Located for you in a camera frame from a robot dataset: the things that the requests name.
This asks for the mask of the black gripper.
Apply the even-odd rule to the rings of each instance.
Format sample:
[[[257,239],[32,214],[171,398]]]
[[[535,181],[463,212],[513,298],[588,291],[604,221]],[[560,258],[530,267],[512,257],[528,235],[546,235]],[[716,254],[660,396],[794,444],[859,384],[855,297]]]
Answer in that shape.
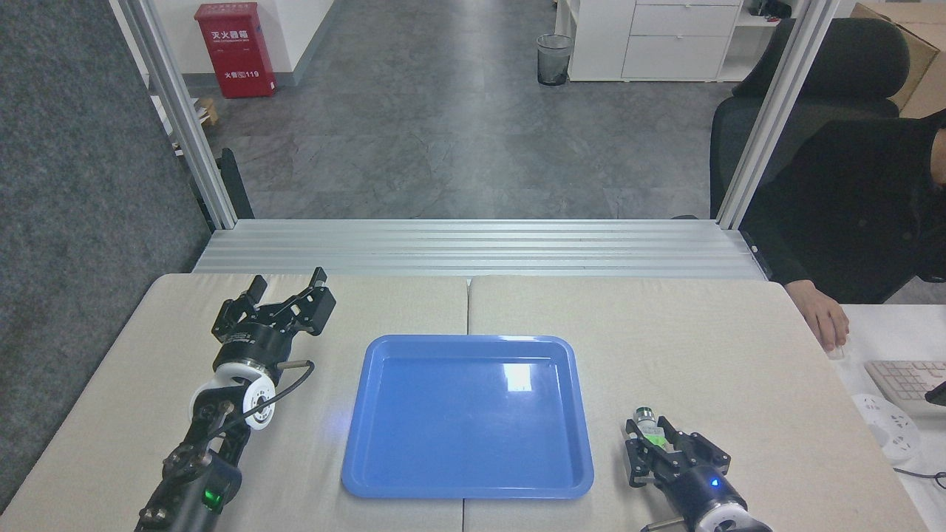
[[[258,307],[267,282],[256,275],[250,287],[237,299],[227,299],[217,313],[214,334],[222,347],[213,368],[229,363],[253,363],[267,369],[288,359],[295,333],[321,335],[333,313],[336,300],[324,283],[327,273],[316,268],[310,283],[300,293],[283,302]],[[241,322],[257,310],[257,323]]]
[[[628,484],[667,484],[667,498],[688,531],[735,531],[747,527],[747,504],[726,476],[731,457],[700,432],[682,432],[662,415],[643,426],[626,421]],[[667,443],[672,447],[667,451]],[[672,479],[672,468],[689,471]]]

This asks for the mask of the person's right hand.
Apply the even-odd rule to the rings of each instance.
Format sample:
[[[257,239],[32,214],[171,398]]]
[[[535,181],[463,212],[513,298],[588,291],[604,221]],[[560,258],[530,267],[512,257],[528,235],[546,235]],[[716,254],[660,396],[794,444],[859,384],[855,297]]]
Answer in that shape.
[[[783,287],[825,353],[847,344],[849,319],[837,301],[818,290],[811,280],[797,280]]]

